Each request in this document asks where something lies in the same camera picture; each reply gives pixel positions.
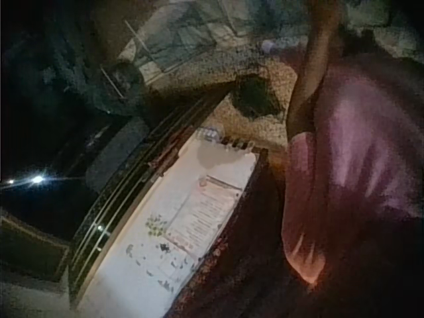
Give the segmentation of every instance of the paper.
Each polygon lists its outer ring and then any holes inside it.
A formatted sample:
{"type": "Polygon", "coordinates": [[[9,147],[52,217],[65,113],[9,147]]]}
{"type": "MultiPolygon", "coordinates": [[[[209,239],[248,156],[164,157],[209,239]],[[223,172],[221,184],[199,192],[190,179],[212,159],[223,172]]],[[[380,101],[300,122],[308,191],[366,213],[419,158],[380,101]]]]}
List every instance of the paper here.
{"type": "Polygon", "coordinates": [[[193,257],[203,257],[240,195],[240,189],[212,177],[200,179],[165,237],[193,257]]]}

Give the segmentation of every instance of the light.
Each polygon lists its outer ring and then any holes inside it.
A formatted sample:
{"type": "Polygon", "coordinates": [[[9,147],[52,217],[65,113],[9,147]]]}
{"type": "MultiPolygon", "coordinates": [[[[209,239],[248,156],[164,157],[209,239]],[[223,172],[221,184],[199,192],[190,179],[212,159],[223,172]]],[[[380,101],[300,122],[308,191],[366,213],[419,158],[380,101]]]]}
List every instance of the light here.
{"type": "Polygon", "coordinates": [[[44,181],[44,177],[43,176],[35,176],[35,177],[33,177],[33,179],[31,179],[31,181],[34,184],[39,184],[39,183],[44,181]]]}

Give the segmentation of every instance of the person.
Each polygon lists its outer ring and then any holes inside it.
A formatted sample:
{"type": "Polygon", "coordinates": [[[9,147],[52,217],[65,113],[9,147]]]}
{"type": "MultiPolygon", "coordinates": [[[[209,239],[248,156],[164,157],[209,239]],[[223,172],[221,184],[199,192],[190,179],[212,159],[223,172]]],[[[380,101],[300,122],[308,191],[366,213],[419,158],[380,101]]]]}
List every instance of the person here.
{"type": "Polygon", "coordinates": [[[308,7],[306,50],[262,45],[297,72],[284,253],[321,314],[379,317],[390,299],[405,314],[423,294],[423,68],[375,45],[352,50],[339,1],[308,7]]]}

